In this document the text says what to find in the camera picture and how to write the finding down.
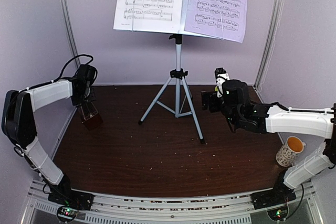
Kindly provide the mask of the brown wooden metronome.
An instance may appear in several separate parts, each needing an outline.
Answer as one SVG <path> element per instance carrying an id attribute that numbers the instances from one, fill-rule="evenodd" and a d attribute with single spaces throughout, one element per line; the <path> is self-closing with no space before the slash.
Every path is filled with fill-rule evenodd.
<path id="1" fill-rule="evenodd" d="M 92 131 L 103 124 L 103 119 L 92 102 L 83 103 L 78 111 L 81 122 L 88 131 Z"/>

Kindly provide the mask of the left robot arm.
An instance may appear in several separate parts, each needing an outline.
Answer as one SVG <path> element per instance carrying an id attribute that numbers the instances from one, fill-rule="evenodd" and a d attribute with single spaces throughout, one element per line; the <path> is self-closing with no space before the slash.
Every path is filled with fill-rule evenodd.
<path id="1" fill-rule="evenodd" d="M 46 183 L 57 186 L 54 194 L 64 205 L 71 205 L 75 201 L 75 192 L 68 188 L 69 179 L 42 147 L 34 113 L 64 99 L 70 99 L 73 106 L 90 102 L 92 85 L 97 75 L 95 67 L 81 64 L 72 77 L 58 77 L 24 90 L 10 90 L 6 93 L 2 115 L 3 133 L 31 169 L 38 172 Z"/>

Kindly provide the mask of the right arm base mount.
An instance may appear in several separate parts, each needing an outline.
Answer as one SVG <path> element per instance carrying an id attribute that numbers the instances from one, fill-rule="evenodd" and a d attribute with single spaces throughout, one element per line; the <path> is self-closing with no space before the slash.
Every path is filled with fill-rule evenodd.
<path id="1" fill-rule="evenodd" d="M 296 194 L 293 192 L 280 193 L 267 190 L 251 194 L 254 209 L 266 208 L 268 217 L 273 221 L 284 221 L 289 217 L 288 203 L 295 199 Z"/>

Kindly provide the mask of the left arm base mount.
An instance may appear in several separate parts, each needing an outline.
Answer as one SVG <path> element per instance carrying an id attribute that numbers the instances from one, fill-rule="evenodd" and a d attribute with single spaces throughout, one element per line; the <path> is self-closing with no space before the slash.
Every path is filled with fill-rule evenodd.
<path id="1" fill-rule="evenodd" d="M 91 209 L 94 195 L 72 190 L 70 197 L 50 193 L 48 200 L 60 205 L 56 210 L 56 217 L 59 221 L 69 223 L 77 217 L 80 211 Z"/>

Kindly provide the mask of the white perforated music stand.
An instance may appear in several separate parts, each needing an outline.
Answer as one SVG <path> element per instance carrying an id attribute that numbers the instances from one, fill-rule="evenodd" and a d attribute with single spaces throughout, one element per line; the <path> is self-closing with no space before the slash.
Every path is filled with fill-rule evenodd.
<path id="1" fill-rule="evenodd" d="M 194 108 L 191 108 L 187 112 L 183 112 L 182 110 L 184 103 L 188 103 L 189 105 L 192 105 L 193 103 L 192 95 L 186 82 L 187 71 L 185 71 L 181 66 L 183 36 L 191 35 L 191 36 L 212 38 L 203 35 L 189 33 L 184 30 L 187 2 L 188 0 L 183 0 L 182 3 L 180 31 L 176 34 L 166 33 L 169 34 L 170 38 L 175 41 L 176 63 L 175 63 L 175 69 L 173 69 L 170 72 L 169 81 L 175 81 L 175 107 L 171 109 L 171 112 L 174 114 L 176 118 L 184 117 L 187 115 L 196 116 Z"/>

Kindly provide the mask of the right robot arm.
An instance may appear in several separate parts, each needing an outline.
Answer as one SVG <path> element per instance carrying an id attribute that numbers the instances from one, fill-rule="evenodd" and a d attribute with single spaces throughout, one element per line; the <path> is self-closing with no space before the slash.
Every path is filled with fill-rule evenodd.
<path id="1" fill-rule="evenodd" d="M 281 203 L 289 196 L 289 189 L 335 165 L 335 107 L 308 110 L 287 108 L 278 102 L 255 103 L 246 83 L 224 78 L 217 78 L 215 91 L 203 91 L 201 98 L 202 108 L 221 112 L 232 132 L 237 129 L 260 134 L 285 132 L 324 139 L 312 154 L 286 170 L 282 184 L 269 192 L 272 203 Z"/>

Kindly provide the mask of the white sheet music page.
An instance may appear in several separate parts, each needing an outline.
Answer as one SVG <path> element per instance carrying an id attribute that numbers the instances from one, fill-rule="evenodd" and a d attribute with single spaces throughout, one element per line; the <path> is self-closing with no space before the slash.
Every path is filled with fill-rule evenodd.
<path id="1" fill-rule="evenodd" d="M 183 0 L 117 0 L 113 29 L 153 33 L 180 31 Z"/>

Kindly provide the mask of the purple sheet music page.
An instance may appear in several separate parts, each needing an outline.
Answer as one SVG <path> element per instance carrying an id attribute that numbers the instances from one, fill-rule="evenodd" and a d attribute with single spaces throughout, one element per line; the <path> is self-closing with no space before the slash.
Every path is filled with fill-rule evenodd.
<path id="1" fill-rule="evenodd" d="M 188 0 L 184 30 L 242 43 L 248 0 Z"/>

